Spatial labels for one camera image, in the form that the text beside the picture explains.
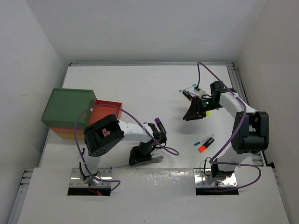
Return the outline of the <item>pink highlighter marker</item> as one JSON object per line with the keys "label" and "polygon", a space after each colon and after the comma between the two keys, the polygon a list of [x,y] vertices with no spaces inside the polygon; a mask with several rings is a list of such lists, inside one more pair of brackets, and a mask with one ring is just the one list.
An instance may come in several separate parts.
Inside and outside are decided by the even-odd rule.
{"label": "pink highlighter marker", "polygon": [[182,94],[189,100],[192,101],[192,95],[188,91],[183,91]]}

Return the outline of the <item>teal fineliner pen top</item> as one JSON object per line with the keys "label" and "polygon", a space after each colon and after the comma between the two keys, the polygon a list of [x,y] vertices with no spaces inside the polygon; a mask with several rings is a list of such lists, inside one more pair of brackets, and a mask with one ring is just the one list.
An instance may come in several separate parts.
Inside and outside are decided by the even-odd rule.
{"label": "teal fineliner pen top", "polygon": [[193,87],[195,87],[195,86],[197,86],[196,83],[195,83],[195,84],[192,84],[191,86],[188,86],[188,87],[185,87],[185,88],[183,88],[183,89],[180,89],[179,92],[186,91],[186,90],[188,90],[188,89],[190,89],[190,88],[193,88]]}

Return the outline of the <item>teal fineliner pen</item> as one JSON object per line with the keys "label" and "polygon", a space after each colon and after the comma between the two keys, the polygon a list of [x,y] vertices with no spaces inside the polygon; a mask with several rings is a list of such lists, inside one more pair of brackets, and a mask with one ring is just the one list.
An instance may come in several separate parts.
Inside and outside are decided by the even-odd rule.
{"label": "teal fineliner pen", "polygon": [[192,84],[191,86],[188,86],[188,87],[185,87],[185,88],[183,88],[183,89],[180,89],[179,92],[186,91],[186,90],[188,90],[188,89],[190,89],[190,88],[193,88],[193,87],[195,87],[195,86],[197,86],[196,83],[195,83],[195,84]]}
{"label": "teal fineliner pen", "polygon": [[203,139],[201,139],[201,140],[197,141],[196,143],[194,143],[194,145],[197,146],[197,145],[199,145],[199,144],[202,144],[203,142],[209,140],[209,139],[212,138],[213,136],[214,136],[213,134],[211,134],[211,135],[209,135],[209,136],[206,136],[206,137],[204,137]]}

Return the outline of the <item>purple highlighter marker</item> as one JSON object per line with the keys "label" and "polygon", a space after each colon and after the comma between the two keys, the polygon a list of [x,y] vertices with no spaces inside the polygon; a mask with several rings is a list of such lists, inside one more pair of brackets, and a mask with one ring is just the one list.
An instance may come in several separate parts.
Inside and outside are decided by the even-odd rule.
{"label": "purple highlighter marker", "polygon": [[156,125],[157,125],[159,131],[161,131],[161,132],[167,134],[166,129],[165,129],[165,127],[163,126],[163,124],[162,124],[160,118],[155,118],[155,123],[156,123]]}

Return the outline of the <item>yellow bottom drawer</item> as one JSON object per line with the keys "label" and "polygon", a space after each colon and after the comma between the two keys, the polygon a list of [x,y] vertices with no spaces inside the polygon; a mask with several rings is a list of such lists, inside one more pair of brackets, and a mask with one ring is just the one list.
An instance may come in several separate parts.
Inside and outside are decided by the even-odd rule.
{"label": "yellow bottom drawer", "polygon": [[[57,135],[60,138],[63,138],[63,139],[75,139],[75,136],[74,136],[73,133],[57,133]],[[83,140],[84,139],[84,135],[83,134],[77,134],[77,139],[78,140]]]}

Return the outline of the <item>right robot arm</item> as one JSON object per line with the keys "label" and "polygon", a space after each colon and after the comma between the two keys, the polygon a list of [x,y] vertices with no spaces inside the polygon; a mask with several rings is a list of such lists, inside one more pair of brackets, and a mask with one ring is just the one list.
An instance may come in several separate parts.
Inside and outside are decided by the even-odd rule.
{"label": "right robot arm", "polygon": [[211,175],[221,179],[231,176],[235,168],[252,154],[268,148],[269,115],[248,106],[234,89],[227,88],[220,81],[213,82],[210,89],[209,98],[192,98],[183,119],[203,119],[207,112],[220,108],[225,108],[234,118],[232,135],[224,146],[224,153],[217,153],[211,159]]}

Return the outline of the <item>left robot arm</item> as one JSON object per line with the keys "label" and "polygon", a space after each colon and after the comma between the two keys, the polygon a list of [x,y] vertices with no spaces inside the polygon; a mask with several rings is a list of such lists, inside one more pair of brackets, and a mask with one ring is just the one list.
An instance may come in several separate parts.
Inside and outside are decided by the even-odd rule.
{"label": "left robot arm", "polygon": [[143,123],[141,126],[118,120],[108,115],[84,130],[87,149],[83,150],[85,164],[79,164],[81,180],[84,184],[96,185],[93,176],[99,176],[98,164],[101,156],[107,154],[120,141],[138,141],[138,146],[130,150],[128,164],[159,162],[164,159],[158,144],[165,144],[166,133],[157,129],[155,124]]}

